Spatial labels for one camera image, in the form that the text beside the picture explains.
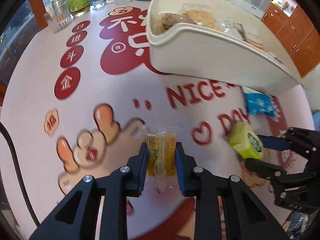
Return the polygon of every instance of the cartoon hand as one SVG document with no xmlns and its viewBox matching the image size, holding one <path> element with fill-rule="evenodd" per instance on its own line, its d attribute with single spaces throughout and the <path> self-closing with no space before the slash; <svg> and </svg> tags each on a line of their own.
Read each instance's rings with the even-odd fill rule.
<svg viewBox="0 0 320 240">
<path fill-rule="evenodd" d="M 271 162 L 271 154 L 270 151 L 267 148 L 263 149 L 263 159 L 264 162 L 270 163 Z M 245 182 L 245 184 L 248 185 L 248 187 L 253 188 L 256 186 L 263 186 L 267 181 L 265 179 L 262 179 L 258 177 L 258 175 L 255 172 L 247 170 L 247 168 L 244 166 L 244 161 L 240 161 L 240 167 L 242 169 L 241 172 L 241 179 Z"/>
<path fill-rule="evenodd" d="M 85 175 L 100 178 L 126 165 L 131 156 L 138 154 L 141 143 L 145 141 L 140 129 L 143 121 L 132 119 L 121 131 L 109 105 L 97 106 L 94 120 L 98 130 L 80 131 L 73 150 L 64 137 L 57 141 L 57 153 L 66 171 L 58 177 L 59 187 L 64 194 Z"/>
</svg>

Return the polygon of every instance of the red circle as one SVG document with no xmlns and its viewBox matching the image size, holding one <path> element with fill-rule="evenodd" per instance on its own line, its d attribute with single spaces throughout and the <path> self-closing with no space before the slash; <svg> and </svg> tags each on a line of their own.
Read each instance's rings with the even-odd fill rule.
<svg viewBox="0 0 320 240">
<path fill-rule="evenodd" d="M 90 24 L 90 21 L 80 22 L 79 24 L 73 27 L 72 32 L 77 33 L 79 31 L 82 31 L 84 28 L 88 27 L 89 24 Z"/>
<path fill-rule="evenodd" d="M 80 31 L 78 33 L 73 34 L 70 39 L 67 41 L 67 47 L 72 47 L 80 43 L 87 36 L 86 31 Z"/>
<path fill-rule="evenodd" d="M 72 47 L 71 49 L 68 49 L 67 52 L 63 54 L 60 60 L 60 66 L 63 68 L 72 66 L 80 59 L 83 51 L 84 48 L 81 45 L 77 45 Z"/>
<path fill-rule="evenodd" d="M 62 72 L 54 86 L 54 95 L 57 99 L 69 97 L 77 88 L 80 81 L 80 70 L 71 67 Z"/>
</svg>

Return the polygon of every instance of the wooden cabinet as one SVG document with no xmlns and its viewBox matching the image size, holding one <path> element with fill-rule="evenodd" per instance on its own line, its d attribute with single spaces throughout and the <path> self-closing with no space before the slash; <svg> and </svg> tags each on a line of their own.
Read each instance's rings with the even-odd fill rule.
<svg viewBox="0 0 320 240">
<path fill-rule="evenodd" d="M 281 9 L 270 3 L 261 21 L 276 35 L 288 19 L 289 17 Z"/>
<path fill-rule="evenodd" d="M 320 62 L 320 35 L 315 28 L 290 56 L 302 77 Z"/>
<path fill-rule="evenodd" d="M 313 28 L 312 22 L 298 5 L 290 18 L 279 30 L 276 37 L 284 48 L 291 54 Z"/>
</svg>

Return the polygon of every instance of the red heart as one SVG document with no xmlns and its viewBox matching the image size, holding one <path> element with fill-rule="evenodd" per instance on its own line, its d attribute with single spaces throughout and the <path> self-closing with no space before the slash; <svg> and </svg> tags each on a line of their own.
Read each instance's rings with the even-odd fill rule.
<svg viewBox="0 0 320 240">
<path fill-rule="evenodd" d="M 209 135 L 208 138 L 205 141 L 199 141 L 198 139 L 196 139 L 195 133 L 200 133 L 203 134 L 204 130 L 203 127 L 206 127 Z M 193 128 L 192 129 L 192 134 L 191 134 L 193 141 L 197 144 L 197 145 L 207 145 L 211 142 L 212 140 L 212 129 L 210 127 L 210 125 L 207 122 L 201 122 L 200 123 L 200 127 L 199 128 Z"/>
</svg>

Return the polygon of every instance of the black cable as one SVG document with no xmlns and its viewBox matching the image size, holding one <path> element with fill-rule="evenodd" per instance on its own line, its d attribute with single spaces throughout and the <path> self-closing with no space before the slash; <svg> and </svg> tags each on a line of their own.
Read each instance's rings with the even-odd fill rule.
<svg viewBox="0 0 320 240">
<path fill-rule="evenodd" d="M 13 141 L 10 137 L 10 134 L 8 133 L 7 129 L 3 126 L 3 124 L 0 122 L 0 133 L 3 135 L 3 137 L 5 138 L 5 140 L 8 143 L 10 152 L 11 152 L 11 156 L 12 156 L 12 160 L 13 160 L 13 165 L 14 165 L 14 169 L 16 170 L 16 174 L 17 174 L 17 178 L 18 178 L 18 182 L 19 182 L 19 186 L 24 198 L 24 201 L 27 205 L 27 208 L 29 210 L 30 216 L 32 217 L 34 223 L 36 224 L 36 226 L 38 227 L 40 225 L 39 220 L 35 214 L 35 211 L 32 208 L 30 199 L 28 197 L 27 194 L 27 190 L 26 190 L 26 186 L 23 183 L 23 178 L 22 178 L 22 174 L 21 174 L 21 170 L 20 170 L 20 166 L 19 166 L 19 162 L 18 162 L 18 157 L 17 157 L 17 153 L 16 150 L 14 148 L 13 145 Z"/>
</svg>

